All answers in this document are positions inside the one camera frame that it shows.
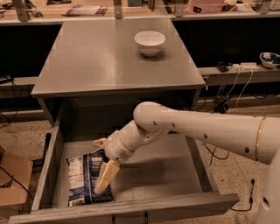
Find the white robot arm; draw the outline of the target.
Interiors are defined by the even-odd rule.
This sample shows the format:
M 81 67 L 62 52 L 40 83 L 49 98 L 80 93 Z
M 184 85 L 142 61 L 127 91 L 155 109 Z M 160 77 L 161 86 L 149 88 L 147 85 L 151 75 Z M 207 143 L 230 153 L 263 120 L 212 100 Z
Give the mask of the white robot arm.
M 103 193 L 134 152 L 174 131 L 218 146 L 269 169 L 255 224 L 279 224 L 280 220 L 280 118 L 211 114 L 176 110 L 145 101 L 133 111 L 133 120 L 109 137 L 94 143 L 105 150 L 108 162 L 101 170 L 94 191 Z

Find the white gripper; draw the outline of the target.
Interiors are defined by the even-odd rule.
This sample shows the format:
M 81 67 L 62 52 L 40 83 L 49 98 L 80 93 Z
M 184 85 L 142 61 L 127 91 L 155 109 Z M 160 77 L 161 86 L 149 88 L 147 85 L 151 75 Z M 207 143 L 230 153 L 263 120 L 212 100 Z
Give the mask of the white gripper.
M 104 147 L 105 155 L 110 159 L 107 163 L 103 162 L 96 180 L 94 192 L 103 193 L 109 186 L 112 179 L 120 170 L 120 164 L 126 162 L 133 156 L 133 152 L 128 150 L 119 137 L 119 131 L 113 132 L 108 138 L 105 137 L 93 141 L 93 145 L 100 148 Z

